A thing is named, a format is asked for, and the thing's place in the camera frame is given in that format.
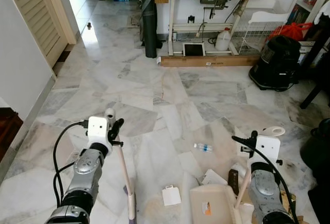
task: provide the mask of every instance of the white plastic jug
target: white plastic jug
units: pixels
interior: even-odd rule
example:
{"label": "white plastic jug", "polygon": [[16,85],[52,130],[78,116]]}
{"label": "white plastic jug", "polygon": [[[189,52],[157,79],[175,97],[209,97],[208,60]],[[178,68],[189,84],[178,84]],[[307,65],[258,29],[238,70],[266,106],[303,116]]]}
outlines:
{"label": "white plastic jug", "polygon": [[216,49],[219,51],[226,51],[229,47],[229,42],[231,40],[231,35],[229,33],[229,28],[225,28],[223,32],[220,32],[217,37]]}

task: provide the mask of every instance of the vacuum cleaner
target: vacuum cleaner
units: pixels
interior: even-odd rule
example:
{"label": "vacuum cleaner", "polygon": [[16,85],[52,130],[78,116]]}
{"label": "vacuum cleaner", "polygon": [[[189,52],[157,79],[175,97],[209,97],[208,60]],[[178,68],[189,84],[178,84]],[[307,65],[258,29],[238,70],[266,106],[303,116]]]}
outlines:
{"label": "vacuum cleaner", "polygon": [[260,90],[289,89],[299,68],[299,49],[300,43],[289,37],[273,37],[262,49],[259,62],[250,69],[249,77]]}

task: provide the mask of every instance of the wooden door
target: wooden door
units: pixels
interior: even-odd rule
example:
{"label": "wooden door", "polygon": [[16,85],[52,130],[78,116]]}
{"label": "wooden door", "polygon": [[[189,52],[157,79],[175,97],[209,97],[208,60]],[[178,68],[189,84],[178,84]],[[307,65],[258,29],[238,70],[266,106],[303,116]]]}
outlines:
{"label": "wooden door", "polygon": [[51,0],[14,0],[52,68],[68,41],[54,11]]}

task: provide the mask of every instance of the plastic bottle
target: plastic bottle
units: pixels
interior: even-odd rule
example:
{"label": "plastic bottle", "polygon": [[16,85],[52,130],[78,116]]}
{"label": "plastic bottle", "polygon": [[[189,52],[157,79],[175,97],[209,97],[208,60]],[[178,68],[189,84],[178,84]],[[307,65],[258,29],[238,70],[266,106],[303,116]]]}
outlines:
{"label": "plastic bottle", "polygon": [[195,143],[194,144],[194,148],[197,148],[198,150],[204,151],[204,152],[209,152],[211,153],[213,150],[212,146],[206,145],[206,144],[202,144],[202,143]]}
{"label": "plastic bottle", "polygon": [[220,32],[217,37],[216,49],[219,51],[227,51],[232,36],[229,33],[229,28],[225,28],[223,32]]}

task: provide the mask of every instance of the red plastic bag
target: red plastic bag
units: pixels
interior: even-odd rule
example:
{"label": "red plastic bag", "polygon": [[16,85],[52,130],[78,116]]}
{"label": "red plastic bag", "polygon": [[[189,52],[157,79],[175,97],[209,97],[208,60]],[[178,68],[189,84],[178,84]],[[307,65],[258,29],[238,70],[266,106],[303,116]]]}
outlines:
{"label": "red plastic bag", "polygon": [[283,35],[286,37],[290,37],[296,41],[303,41],[304,35],[303,30],[309,29],[313,26],[313,23],[305,23],[305,24],[296,24],[292,23],[290,25],[284,25],[282,30],[278,33],[278,31],[281,29],[279,26],[276,28],[275,31],[268,37],[268,40],[272,39],[272,37],[277,35]]}

